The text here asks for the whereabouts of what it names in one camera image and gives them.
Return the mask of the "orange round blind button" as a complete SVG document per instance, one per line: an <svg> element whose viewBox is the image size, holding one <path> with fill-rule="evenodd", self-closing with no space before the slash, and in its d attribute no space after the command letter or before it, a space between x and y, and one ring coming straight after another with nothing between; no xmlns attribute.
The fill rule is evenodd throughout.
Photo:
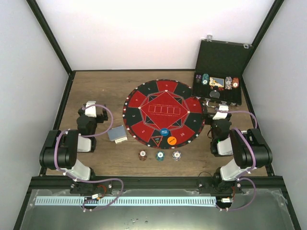
<svg viewBox="0 0 307 230"><path fill-rule="evenodd" d="M170 137L168 137L168 139L167 139L167 143L168 143L169 145L171 145L171 146L176 145L176 143L177 143L177 138L174 137L174 136L170 136Z"/></svg>

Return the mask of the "red poker chip stack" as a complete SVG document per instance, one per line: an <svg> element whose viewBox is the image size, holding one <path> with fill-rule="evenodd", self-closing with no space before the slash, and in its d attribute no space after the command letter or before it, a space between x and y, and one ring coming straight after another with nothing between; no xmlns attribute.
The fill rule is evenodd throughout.
<svg viewBox="0 0 307 230"><path fill-rule="evenodd" d="M141 161L145 161L147 159L147 153L145 150L141 150L139 152L139 160Z"/></svg>

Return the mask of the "blue round blind button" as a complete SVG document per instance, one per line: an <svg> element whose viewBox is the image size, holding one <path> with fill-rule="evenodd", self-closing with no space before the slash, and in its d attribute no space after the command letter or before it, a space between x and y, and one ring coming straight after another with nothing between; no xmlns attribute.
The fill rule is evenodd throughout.
<svg viewBox="0 0 307 230"><path fill-rule="evenodd" d="M160 130L160 134L164 137L168 136L169 135L169 130L167 128L162 128Z"/></svg>

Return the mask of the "teal poker chip stack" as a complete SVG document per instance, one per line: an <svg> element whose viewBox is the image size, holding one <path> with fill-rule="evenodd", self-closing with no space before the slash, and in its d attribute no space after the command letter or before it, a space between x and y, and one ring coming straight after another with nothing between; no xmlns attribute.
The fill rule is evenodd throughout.
<svg viewBox="0 0 307 230"><path fill-rule="evenodd" d="M163 161L164 158L165 158L164 152L158 151L155 158L156 158L157 161Z"/></svg>

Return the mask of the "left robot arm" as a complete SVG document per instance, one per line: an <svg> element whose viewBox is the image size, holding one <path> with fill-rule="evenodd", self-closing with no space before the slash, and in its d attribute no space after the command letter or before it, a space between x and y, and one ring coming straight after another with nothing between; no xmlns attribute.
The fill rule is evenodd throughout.
<svg viewBox="0 0 307 230"><path fill-rule="evenodd" d="M43 168L57 170L75 181L82 181L81 188L86 193L94 193L98 188L94 170L77 159L78 153L94 152L97 125L112 115L106 105L88 101L78 111L77 128L64 131L49 131L39 156Z"/></svg>

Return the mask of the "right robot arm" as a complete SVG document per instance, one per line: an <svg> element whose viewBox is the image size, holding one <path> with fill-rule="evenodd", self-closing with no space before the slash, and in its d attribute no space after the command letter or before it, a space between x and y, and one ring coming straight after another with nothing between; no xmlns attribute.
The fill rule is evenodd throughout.
<svg viewBox="0 0 307 230"><path fill-rule="evenodd" d="M219 167L213 174L213 188L218 193L226 192L235 181L246 173L266 167L272 163L270 147L258 129L256 117L249 111L229 111L227 105L220 105L215 113L204 108L204 122L210 125L210 150L215 157L232 156L232 160ZM254 127L246 131L231 128L232 114L244 113L254 120Z"/></svg>

